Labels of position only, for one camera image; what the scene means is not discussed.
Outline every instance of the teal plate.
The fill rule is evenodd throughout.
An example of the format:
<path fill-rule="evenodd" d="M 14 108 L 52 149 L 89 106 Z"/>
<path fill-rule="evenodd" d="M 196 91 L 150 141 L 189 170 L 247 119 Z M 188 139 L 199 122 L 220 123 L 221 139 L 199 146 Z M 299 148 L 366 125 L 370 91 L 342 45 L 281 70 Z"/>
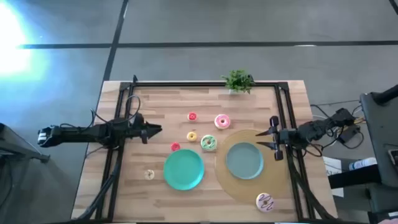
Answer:
<path fill-rule="evenodd" d="M 258 148 L 248 142 L 241 142 L 229 149 L 226 166 L 235 177 L 250 180 L 261 174 L 264 160 Z"/>
<path fill-rule="evenodd" d="M 205 174 L 201 157 L 189 149 L 177 150 L 164 162 L 163 176 L 176 190 L 190 190 L 200 183 Z"/>

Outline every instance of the pink donut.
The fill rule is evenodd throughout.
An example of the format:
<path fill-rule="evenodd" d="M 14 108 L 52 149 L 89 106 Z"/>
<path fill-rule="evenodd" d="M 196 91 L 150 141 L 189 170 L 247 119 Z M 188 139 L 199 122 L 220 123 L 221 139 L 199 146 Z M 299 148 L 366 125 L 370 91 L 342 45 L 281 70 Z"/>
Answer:
<path fill-rule="evenodd" d="M 226 129 L 229 127 L 231 124 L 231 120 L 229 117 L 225 114 L 219 114 L 215 119 L 214 119 L 214 124 L 218 129 Z"/>
<path fill-rule="evenodd" d="M 256 198 L 257 208 L 262 212 L 270 212 L 274 209 L 274 199 L 267 193 L 261 193 Z"/>

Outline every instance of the butcher block tabletop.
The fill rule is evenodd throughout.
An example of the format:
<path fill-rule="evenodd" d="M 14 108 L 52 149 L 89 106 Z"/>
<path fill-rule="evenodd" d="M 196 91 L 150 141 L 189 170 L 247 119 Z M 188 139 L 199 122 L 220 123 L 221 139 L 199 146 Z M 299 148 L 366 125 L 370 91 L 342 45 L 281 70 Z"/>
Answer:
<path fill-rule="evenodd" d="M 312 120 L 304 82 L 301 80 L 286 82 L 289 84 L 297 126 Z M 97 113 L 105 120 L 114 118 L 119 86 L 120 82 L 114 81 L 103 84 Z M 255 200 L 252 202 L 237 200 L 244 198 L 245 194 L 250 192 L 240 191 L 236 195 L 231 194 L 230 192 L 236 192 L 234 190 L 244 186 L 239 184 L 226 186 L 223 177 L 220 177 L 220 172 L 216 170 L 216 161 L 219 161 L 216 157 L 220 155 L 217 150 L 222 148 L 223 141 L 228 136 L 236 133 L 239 136 L 239 131 L 263 132 L 269 128 L 269 118 L 279 115 L 274 88 L 255 86 L 250 95 L 247 93 L 230 95 L 223 86 L 137 86 L 134 88 L 134 94 L 141 99 L 139 112 L 145 120 L 162 125 L 163 131 L 150 138 L 148 144 L 143 144 L 139 138 L 126 140 L 114 208 L 114 222 L 297 221 L 286 158 L 283 161 L 274 161 L 273 151 L 261 149 L 266 154 L 265 157 L 272 156 L 272 160 L 266 159 L 264 163 L 263 172 L 266 171 L 265 178 L 268 178 L 268 181 L 256 182 L 260 188 L 264 184 L 264 193 L 269 193 L 274 198 L 274 209 L 267 213 L 257 209 Z M 126 98 L 123 99 L 121 111 L 124 111 Z M 135 112 L 138 105 L 137 100 L 133 99 L 131 113 Z M 289 125 L 284 93 L 282 101 Z M 187 119 L 189 112 L 197 114 L 195 122 Z M 228 129 L 216 128 L 214 119 L 219 114 L 227 114 L 231 119 L 231 126 Z M 102 121 L 96 119 L 95 123 L 100 124 Z M 187 140 L 187 133 L 190 131 L 197 133 L 196 142 Z M 206 134 L 213 135 L 217 139 L 216 152 L 205 152 L 201 149 L 200 139 Z M 175 190 L 164 179 L 164 162 L 172 153 L 170 145 L 173 142 L 179 142 L 182 149 L 197 152 L 203 159 L 205 174 L 202 181 L 191 190 Z M 100 146 L 97 143 L 90 143 L 88 152 Z M 106 149 L 100 149 L 85 159 L 72 218 L 81 215 L 99 192 L 106 153 Z M 312 192 L 326 210 L 337 217 L 323 159 L 305 156 L 304 160 Z M 147 170 L 154 171 L 152 180 L 146 179 Z M 108 211 L 109 194 L 104 203 L 104 216 Z M 303 194 L 300 193 L 300 197 L 307 217 Z"/>

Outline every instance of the yellow donut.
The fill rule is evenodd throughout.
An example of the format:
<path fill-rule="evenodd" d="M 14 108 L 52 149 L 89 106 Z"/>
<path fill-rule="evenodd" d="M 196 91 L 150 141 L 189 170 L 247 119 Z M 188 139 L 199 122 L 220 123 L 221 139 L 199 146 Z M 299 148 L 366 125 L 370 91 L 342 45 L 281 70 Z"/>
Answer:
<path fill-rule="evenodd" d="M 196 141 L 197 134 L 191 131 L 187 134 L 187 139 L 188 139 L 188 141 Z"/>

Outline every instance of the white bottle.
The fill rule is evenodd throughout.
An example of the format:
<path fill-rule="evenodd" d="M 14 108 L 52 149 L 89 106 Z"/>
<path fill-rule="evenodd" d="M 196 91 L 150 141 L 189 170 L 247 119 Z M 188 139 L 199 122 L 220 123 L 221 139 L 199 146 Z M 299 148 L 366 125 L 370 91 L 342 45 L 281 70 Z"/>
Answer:
<path fill-rule="evenodd" d="M 371 165 L 374 165 L 374 164 L 377 164 L 376 158 L 375 157 L 370 157 L 370 158 L 367 158 L 367 159 L 361 159 L 359 161 L 352 162 L 352 163 L 349 164 L 348 168 L 350 170 L 355 170 L 355 169 L 360 169 L 360 168 L 363 168 L 363 167 L 366 167 L 366 166 L 371 166 Z"/>

